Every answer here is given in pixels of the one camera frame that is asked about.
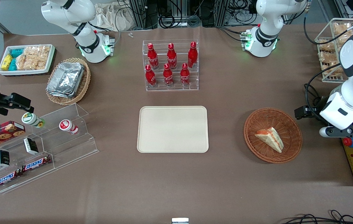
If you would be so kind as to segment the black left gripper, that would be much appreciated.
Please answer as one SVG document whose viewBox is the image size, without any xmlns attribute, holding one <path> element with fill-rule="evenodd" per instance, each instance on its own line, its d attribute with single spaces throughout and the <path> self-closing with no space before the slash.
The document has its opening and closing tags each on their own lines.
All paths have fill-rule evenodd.
<svg viewBox="0 0 353 224">
<path fill-rule="evenodd" d="M 317 120 L 325 120 L 321 115 L 320 112 L 324 108 L 324 104 L 317 104 L 316 106 L 311 106 L 312 111 L 310 110 L 309 106 L 301 106 L 294 110 L 294 115 L 297 120 L 301 119 L 317 119 Z"/>
</svg>

